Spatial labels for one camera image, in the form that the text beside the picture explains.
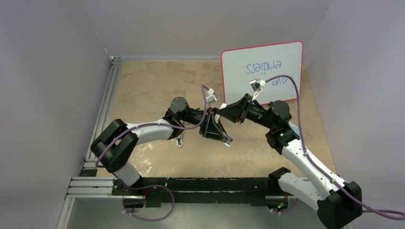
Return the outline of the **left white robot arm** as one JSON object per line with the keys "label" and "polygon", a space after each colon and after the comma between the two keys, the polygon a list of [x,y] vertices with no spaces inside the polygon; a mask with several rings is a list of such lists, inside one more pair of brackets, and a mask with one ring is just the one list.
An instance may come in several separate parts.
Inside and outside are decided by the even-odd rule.
{"label": "left white robot arm", "polygon": [[220,120],[215,117],[215,108],[192,109],[183,97],[172,100],[165,116],[155,122],[129,125],[121,119],[113,120],[92,142],[91,152],[97,157],[96,166],[104,167],[124,183],[130,195],[142,190],[142,176],[128,161],[138,145],[157,140],[179,137],[187,127],[184,122],[199,128],[199,134],[230,146],[232,138],[226,133]]}

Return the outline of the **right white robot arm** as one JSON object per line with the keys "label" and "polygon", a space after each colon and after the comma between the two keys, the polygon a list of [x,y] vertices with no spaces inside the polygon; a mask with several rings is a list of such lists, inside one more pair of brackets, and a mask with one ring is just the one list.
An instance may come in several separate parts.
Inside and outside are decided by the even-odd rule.
{"label": "right white robot arm", "polygon": [[269,146],[294,164],[306,177],[292,172],[271,178],[268,188],[274,194],[282,191],[294,195],[311,207],[328,229],[341,229],[363,214],[362,190],[356,182],[346,182],[320,162],[305,146],[303,137],[290,125],[289,105],[274,101],[265,109],[252,96],[245,94],[239,101],[218,109],[217,115],[233,123],[245,119],[269,129]]}

